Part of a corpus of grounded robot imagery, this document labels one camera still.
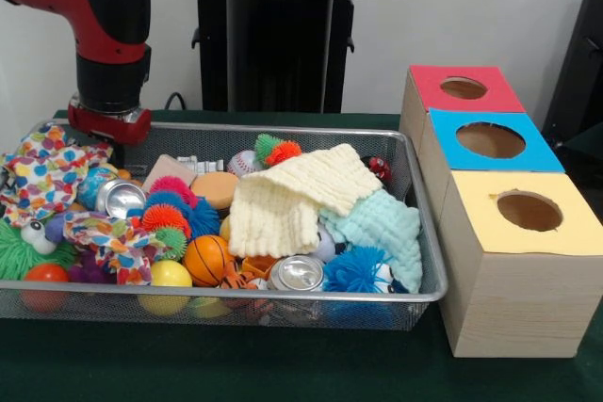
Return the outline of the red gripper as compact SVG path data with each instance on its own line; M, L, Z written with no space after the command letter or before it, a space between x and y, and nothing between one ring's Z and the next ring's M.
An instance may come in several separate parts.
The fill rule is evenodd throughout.
M119 115L94 112L84 107L76 92L69 101L68 120L72 128L82 133L113 141L110 163L116 169L124 169L123 145L136 146L146 139L151 129L152 112L141 107Z

